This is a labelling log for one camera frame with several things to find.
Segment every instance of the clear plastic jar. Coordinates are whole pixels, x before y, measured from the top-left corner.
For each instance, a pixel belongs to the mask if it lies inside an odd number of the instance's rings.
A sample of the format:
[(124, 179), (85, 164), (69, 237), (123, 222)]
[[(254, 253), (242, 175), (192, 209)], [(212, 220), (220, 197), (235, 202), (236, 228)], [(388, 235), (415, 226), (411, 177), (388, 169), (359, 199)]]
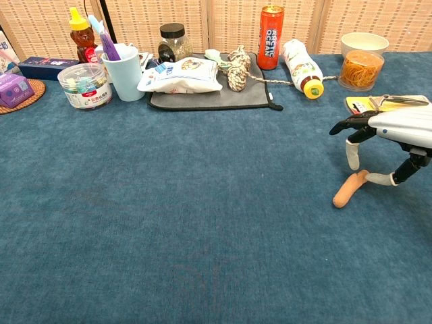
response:
[(339, 84), (353, 91), (372, 89), (384, 65), (384, 58), (371, 51), (356, 49), (346, 54)]
[(72, 107), (91, 110), (108, 103), (113, 95), (103, 66), (83, 63), (70, 66), (57, 75)]
[(183, 24), (165, 24), (160, 31), (162, 41), (157, 49), (160, 61), (177, 62), (192, 55), (192, 44), (185, 35)]

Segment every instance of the energy drink can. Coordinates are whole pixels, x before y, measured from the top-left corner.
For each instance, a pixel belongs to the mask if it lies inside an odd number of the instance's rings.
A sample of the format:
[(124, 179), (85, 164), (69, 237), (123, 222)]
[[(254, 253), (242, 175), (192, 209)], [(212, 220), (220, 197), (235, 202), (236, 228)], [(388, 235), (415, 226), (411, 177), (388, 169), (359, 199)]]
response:
[(266, 5), (261, 10), (259, 49), (256, 62), (263, 70), (276, 68), (279, 61), (279, 42), (284, 24), (284, 8)]

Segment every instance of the rope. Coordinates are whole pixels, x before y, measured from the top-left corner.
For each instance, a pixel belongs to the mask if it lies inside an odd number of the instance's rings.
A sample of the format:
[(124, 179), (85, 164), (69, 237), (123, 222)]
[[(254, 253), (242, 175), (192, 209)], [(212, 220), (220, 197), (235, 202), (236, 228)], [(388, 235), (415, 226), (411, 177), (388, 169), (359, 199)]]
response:
[[(228, 71), (224, 70), (221, 66), (219, 66), (219, 69), (225, 72), (228, 75), (228, 84), (229, 87), (239, 92), (244, 89), (246, 86), (246, 80), (247, 78), (251, 78), (253, 80), (256, 80), (258, 82), (268, 82), (268, 83), (279, 83), (279, 84), (286, 84), (288, 86), (293, 86), (294, 83), (291, 81), (284, 81), (284, 80), (266, 80), (263, 78), (258, 78), (256, 76), (253, 76), (250, 74), (250, 57), (244, 50), (244, 45), (240, 45), (236, 50), (232, 51), (228, 55), (228, 62), (225, 62), (225, 64), (228, 64)], [(337, 80), (339, 78), (338, 76), (325, 76), (323, 80)]]

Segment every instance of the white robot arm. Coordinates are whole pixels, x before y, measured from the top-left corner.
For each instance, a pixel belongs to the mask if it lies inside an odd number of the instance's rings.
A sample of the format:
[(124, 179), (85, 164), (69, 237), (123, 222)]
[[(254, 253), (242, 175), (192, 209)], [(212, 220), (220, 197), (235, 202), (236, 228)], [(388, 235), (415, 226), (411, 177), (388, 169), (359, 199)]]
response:
[(351, 169), (360, 166), (358, 146), (361, 142), (378, 135), (397, 142), (403, 151), (410, 153), (395, 172), (390, 174), (370, 173), (367, 179), (376, 184), (397, 186), (421, 167), (429, 164), (432, 157), (432, 108), (410, 107), (388, 112), (366, 111), (340, 121), (330, 130), (335, 135), (347, 128), (357, 132), (346, 139), (346, 156)]

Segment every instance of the white bowl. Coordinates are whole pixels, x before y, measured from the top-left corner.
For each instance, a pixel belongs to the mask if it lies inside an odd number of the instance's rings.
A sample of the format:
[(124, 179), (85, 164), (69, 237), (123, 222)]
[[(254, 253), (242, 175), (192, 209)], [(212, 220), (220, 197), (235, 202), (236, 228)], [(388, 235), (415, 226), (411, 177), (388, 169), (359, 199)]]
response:
[(346, 53), (354, 49), (382, 54), (388, 47), (389, 41), (386, 38), (369, 32), (351, 32), (341, 38), (341, 50), (344, 58)]

